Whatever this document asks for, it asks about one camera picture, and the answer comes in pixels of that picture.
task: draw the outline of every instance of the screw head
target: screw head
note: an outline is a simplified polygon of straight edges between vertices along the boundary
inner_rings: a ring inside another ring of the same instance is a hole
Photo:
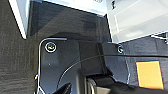
[[[122,47],[121,45],[118,46],[118,52],[119,52],[119,53],[123,53],[123,51],[124,51],[123,47]]]
[[[52,53],[56,50],[56,45],[53,42],[48,42],[45,45],[45,49],[46,49],[47,52]]]

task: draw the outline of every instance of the white surface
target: white surface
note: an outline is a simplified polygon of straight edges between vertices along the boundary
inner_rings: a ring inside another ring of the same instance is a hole
[[[43,0],[55,4],[60,4],[70,8],[75,8],[99,15],[105,15],[107,13],[106,0],[98,3],[93,0]]]
[[[26,39],[30,0],[9,0],[22,37]]]
[[[116,9],[108,7],[107,17],[114,43],[166,31],[168,0],[120,0]]]

